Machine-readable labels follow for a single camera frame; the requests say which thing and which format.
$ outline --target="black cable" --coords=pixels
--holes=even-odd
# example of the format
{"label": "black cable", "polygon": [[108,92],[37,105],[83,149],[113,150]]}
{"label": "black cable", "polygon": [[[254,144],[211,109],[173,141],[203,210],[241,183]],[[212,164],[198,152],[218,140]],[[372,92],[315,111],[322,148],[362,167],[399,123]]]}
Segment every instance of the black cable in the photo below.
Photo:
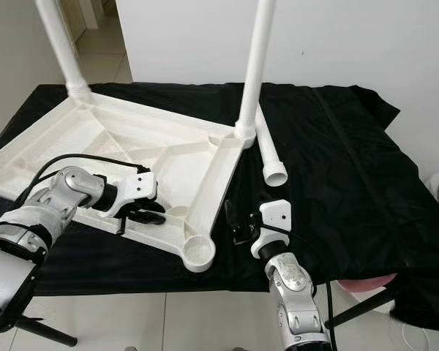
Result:
{"label": "black cable", "polygon": [[[277,228],[277,227],[272,227],[271,225],[267,225],[264,223],[260,223],[258,225],[259,227],[268,229],[268,230],[273,230],[274,232],[278,232],[278,233],[282,233],[282,234],[286,234],[286,235],[290,235],[290,232],[288,232],[287,230],[281,229],[281,228]],[[307,247],[311,248],[311,250],[317,255],[317,257],[319,258],[319,260],[325,264],[325,261],[323,260],[323,257],[321,257],[320,252],[314,247],[314,245],[312,245],[307,239],[303,238],[300,235],[295,235],[296,238],[298,238],[300,241],[302,241],[303,243],[305,243],[307,245]]]}
{"label": "black cable", "polygon": [[330,344],[332,351],[337,350],[337,341],[335,340],[335,328],[334,328],[334,303],[331,297],[331,286],[330,282],[326,282],[325,286],[327,288],[327,305],[329,306],[329,333],[330,333]]}
{"label": "black cable", "polygon": [[107,157],[102,157],[102,156],[87,155],[87,154],[65,154],[65,155],[60,155],[60,156],[57,156],[57,157],[53,158],[52,160],[50,160],[49,162],[47,162],[45,165],[43,165],[41,167],[41,169],[33,177],[31,183],[29,184],[29,186],[26,189],[24,189],[24,191],[16,199],[15,203],[13,203],[12,209],[16,209],[16,208],[21,207],[24,204],[24,201],[26,201],[26,199],[28,198],[29,194],[31,193],[31,190],[39,182],[44,181],[45,179],[47,179],[46,177],[48,177],[48,175],[46,177],[43,177],[43,179],[40,180],[40,176],[45,172],[45,170],[47,170],[52,164],[54,164],[57,161],[60,161],[61,159],[70,159],[70,158],[76,158],[76,159],[95,159],[97,161],[115,163],[116,165],[127,166],[127,167],[134,167],[134,168],[137,169],[138,173],[145,173],[145,172],[149,171],[148,168],[146,168],[146,167],[144,167],[142,165],[137,165],[135,163],[119,161],[117,159],[109,159]]}
{"label": "black cable", "polygon": [[[55,172],[49,173],[49,174],[47,174],[47,175],[44,175],[42,178],[39,178],[39,179],[37,180],[36,185],[38,185],[39,183],[43,182],[43,181],[46,180],[46,179],[49,179],[50,177],[55,176],[55,174],[57,174],[57,173],[58,173],[58,171],[56,170]],[[14,206],[15,203],[19,203],[19,202],[21,201],[21,198],[24,196],[24,193],[26,192],[26,190],[27,190],[28,188],[29,188],[29,186],[28,186],[27,188],[25,188],[25,189],[21,192],[21,194],[18,195],[18,197],[16,198],[16,200],[15,200],[15,202],[13,203],[12,206]]]}

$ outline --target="white floor tile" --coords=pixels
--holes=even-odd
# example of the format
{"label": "white floor tile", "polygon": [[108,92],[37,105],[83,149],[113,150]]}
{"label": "white floor tile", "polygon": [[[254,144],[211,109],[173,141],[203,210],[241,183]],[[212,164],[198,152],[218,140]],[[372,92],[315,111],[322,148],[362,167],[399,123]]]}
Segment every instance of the white floor tile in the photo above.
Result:
{"label": "white floor tile", "polygon": [[275,307],[268,293],[168,293],[163,351],[282,350]]}
{"label": "white floor tile", "polygon": [[119,71],[117,72],[116,83],[132,83],[132,72],[130,71],[129,59],[127,54],[124,55],[122,62],[120,63]]}
{"label": "white floor tile", "polygon": [[10,349],[15,334],[16,328],[10,329],[6,333],[0,334],[0,351],[8,351]]}
{"label": "white floor tile", "polygon": [[124,55],[84,54],[80,55],[81,73],[88,83],[113,82]]}
{"label": "white floor tile", "polygon": [[77,42],[79,54],[125,53],[124,36],[118,18],[106,18],[100,29],[87,29]]}
{"label": "white floor tile", "polygon": [[[341,287],[332,284],[334,314],[354,306],[353,297]],[[316,304],[323,318],[327,319],[327,297],[325,285],[318,287]],[[439,332],[427,331],[431,341],[431,351],[439,350]],[[424,334],[420,328],[406,328],[408,341],[418,350],[427,350]],[[338,350],[344,351],[406,351],[409,350],[402,339],[402,323],[387,314],[368,312],[335,328]]]}
{"label": "white floor tile", "polygon": [[[125,294],[34,298],[28,317],[44,317],[43,323],[78,338],[75,351],[161,351],[165,294]],[[18,330],[12,351],[69,348]]]}

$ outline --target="white wall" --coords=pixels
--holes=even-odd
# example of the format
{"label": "white wall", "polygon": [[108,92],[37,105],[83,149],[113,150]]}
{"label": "white wall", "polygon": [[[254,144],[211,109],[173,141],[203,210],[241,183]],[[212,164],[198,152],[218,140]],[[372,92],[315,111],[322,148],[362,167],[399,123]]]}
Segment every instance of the white wall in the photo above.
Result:
{"label": "white wall", "polygon": [[[134,81],[244,81],[255,0],[117,7]],[[264,80],[376,90],[421,177],[439,171],[439,0],[279,0]]]}
{"label": "white wall", "polygon": [[32,0],[0,0],[0,132],[42,83],[62,83]]}

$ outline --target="white pvc pipe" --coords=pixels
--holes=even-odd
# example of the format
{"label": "white pvc pipe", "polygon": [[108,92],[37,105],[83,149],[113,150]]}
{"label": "white pvc pipe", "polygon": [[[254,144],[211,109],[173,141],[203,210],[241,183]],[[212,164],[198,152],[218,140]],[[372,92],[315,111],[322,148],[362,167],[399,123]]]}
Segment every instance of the white pvc pipe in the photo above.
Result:
{"label": "white pvc pipe", "polygon": [[246,140],[246,148],[252,146],[255,139],[255,111],[257,110],[260,87],[262,86],[263,66],[265,65],[266,49],[269,44],[275,2],[276,0],[259,0],[257,14],[255,15],[241,112],[234,130],[234,134],[238,139]]}
{"label": "white pvc pipe", "polygon": [[81,75],[57,0],[36,0],[36,5],[61,71],[65,76],[69,97],[87,99],[91,90]]}
{"label": "white pvc pipe", "polygon": [[278,158],[277,150],[271,139],[269,127],[266,125],[260,105],[255,114],[255,130],[263,160],[263,178],[268,186],[280,186],[288,180],[286,168]]}

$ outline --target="table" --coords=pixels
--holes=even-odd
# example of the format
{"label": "table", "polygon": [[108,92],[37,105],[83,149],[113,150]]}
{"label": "table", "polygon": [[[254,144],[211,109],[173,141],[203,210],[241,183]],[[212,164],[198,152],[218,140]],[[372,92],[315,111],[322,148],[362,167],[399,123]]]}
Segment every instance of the table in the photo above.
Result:
{"label": "table", "polygon": [[[239,114],[242,88],[240,83],[91,86],[99,94],[229,125]],[[66,97],[64,86],[38,86],[1,133],[0,148]],[[416,166],[384,132],[398,109],[358,86],[265,83],[260,104],[289,182],[267,187],[258,146],[246,150],[226,194],[240,209],[242,225],[264,192],[285,198],[293,206],[290,250],[317,284],[397,272],[419,304],[439,316],[439,206]],[[9,205],[0,198],[0,215]],[[217,245],[214,264],[196,274],[176,255],[73,222],[49,254],[36,294],[268,289],[250,243],[233,244],[224,210],[211,237]]]}

